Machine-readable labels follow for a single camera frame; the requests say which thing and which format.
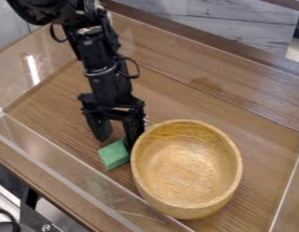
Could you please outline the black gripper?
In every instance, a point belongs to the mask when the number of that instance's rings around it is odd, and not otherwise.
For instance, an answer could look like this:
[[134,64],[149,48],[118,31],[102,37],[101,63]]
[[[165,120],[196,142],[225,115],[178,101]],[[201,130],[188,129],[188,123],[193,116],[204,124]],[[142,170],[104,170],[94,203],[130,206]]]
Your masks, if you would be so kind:
[[132,150],[145,131],[145,103],[133,95],[132,75],[126,67],[84,70],[92,91],[81,93],[82,113],[96,139],[104,142],[112,135],[110,121],[124,123],[125,146]]

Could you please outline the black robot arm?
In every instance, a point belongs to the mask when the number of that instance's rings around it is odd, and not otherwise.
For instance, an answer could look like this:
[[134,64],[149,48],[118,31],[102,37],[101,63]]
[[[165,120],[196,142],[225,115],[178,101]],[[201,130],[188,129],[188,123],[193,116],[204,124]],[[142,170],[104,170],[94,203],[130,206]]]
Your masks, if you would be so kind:
[[90,92],[78,95],[82,114],[98,141],[112,134],[113,121],[124,125],[124,146],[132,149],[145,129],[145,103],[132,94],[132,59],[120,54],[120,40],[110,14],[100,0],[6,0],[22,20],[60,26],[65,37],[53,40],[72,46],[84,65]]

